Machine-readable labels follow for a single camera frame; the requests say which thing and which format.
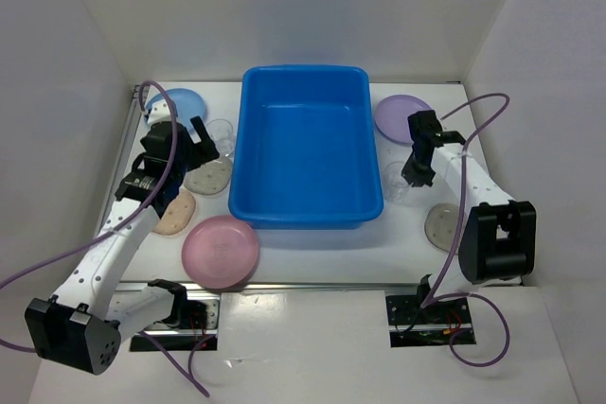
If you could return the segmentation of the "clear plastic cup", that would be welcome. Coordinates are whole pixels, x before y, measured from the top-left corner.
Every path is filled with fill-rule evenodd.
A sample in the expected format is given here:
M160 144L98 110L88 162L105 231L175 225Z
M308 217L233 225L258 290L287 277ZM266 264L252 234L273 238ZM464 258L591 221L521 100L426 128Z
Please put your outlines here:
M410 190L410 184L402 177L404 162L389 163L382 173L383 197L386 201L404 204Z
M236 146L236 136L232 124L226 119L215 119L207 122L205 127L219 154L230 157Z

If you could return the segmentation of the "purple round plate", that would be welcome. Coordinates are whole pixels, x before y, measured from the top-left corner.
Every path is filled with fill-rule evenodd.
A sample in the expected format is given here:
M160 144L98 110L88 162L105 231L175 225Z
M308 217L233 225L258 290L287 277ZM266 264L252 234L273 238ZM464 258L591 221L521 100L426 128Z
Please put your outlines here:
M393 95L381 100L374 112L374 122L379 132L391 142L411 146L408 117L419 111L429 111L431 107L418 97Z

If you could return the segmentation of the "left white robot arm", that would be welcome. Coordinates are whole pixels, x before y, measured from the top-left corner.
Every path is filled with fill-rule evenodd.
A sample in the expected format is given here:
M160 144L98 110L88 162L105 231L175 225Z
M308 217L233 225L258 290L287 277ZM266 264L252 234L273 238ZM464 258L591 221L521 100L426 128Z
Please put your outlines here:
M39 358L100 375L121 343L150 325L205 323L205 305L189 299L186 287L176 282L153 279L129 299L114 297L134 254L167 213L186 174L219 156L203 120L193 117L190 123L196 139L179 123L151 126L95 245L50 297L35 298L27 306L25 320Z

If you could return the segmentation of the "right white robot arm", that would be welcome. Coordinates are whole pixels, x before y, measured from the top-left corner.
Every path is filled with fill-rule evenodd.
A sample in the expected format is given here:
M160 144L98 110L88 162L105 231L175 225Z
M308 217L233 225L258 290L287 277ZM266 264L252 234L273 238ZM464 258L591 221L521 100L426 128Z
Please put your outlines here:
M451 251L415 301L418 316L435 322L448 311L448 299L533 271L537 212L531 202L516 201L500 188L468 151L469 142L445 131L435 112L411 114L408 126L413 144L402 178L424 187L438 176L459 198Z

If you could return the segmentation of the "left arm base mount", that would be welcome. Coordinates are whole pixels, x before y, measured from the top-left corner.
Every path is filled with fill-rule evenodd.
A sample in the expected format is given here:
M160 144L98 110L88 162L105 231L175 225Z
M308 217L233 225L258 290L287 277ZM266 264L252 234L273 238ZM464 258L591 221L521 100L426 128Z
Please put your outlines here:
M218 295L195 291L189 297L192 309L179 325L149 325L144 333L154 338L168 352L188 352L197 343L199 351L216 351L221 299Z

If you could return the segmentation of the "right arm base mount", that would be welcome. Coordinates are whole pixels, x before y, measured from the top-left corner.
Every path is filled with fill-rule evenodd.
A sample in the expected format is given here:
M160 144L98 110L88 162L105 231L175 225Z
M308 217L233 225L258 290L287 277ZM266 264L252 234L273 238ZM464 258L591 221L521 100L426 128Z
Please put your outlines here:
M420 309L414 295L386 295L386 315L392 348L476 344L467 300L438 302Z

